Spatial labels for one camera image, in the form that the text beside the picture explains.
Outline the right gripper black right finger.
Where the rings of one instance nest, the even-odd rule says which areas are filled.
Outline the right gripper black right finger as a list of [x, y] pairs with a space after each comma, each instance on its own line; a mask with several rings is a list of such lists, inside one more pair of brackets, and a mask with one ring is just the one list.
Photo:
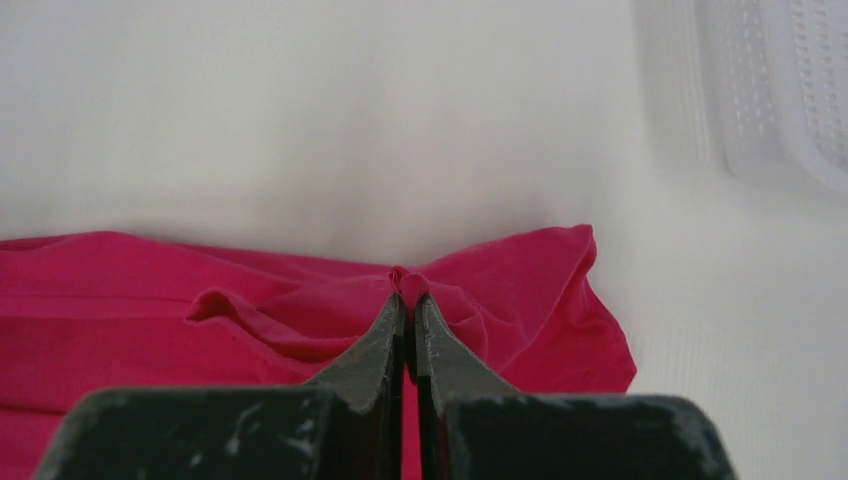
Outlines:
[[664, 395], [529, 394], [474, 354], [435, 299], [415, 309], [425, 479], [734, 479], [719, 431]]

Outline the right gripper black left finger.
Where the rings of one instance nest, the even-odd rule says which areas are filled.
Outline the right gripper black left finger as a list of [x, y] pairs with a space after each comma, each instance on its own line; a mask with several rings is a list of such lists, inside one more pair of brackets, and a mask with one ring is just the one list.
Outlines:
[[406, 308], [298, 386], [123, 388], [66, 416], [39, 479], [397, 479]]

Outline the red t shirt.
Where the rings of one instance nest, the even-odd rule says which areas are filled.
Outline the red t shirt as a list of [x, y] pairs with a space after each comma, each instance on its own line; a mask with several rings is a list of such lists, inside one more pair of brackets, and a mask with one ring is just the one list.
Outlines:
[[1, 244], [1, 475], [28, 479], [63, 416], [113, 386], [298, 384], [387, 297], [432, 295], [453, 333], [530, 392], [621, 393], [626, 337], [593, 292], [587, 225], [388, 266], [117, 232]]

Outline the white plastic basket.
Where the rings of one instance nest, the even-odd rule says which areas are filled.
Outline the white plastic basket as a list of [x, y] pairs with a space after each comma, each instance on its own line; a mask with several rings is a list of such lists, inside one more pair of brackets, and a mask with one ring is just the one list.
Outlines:
[[846, 2], [698, 1], [695, 18], [730, 172], [846, 193]]

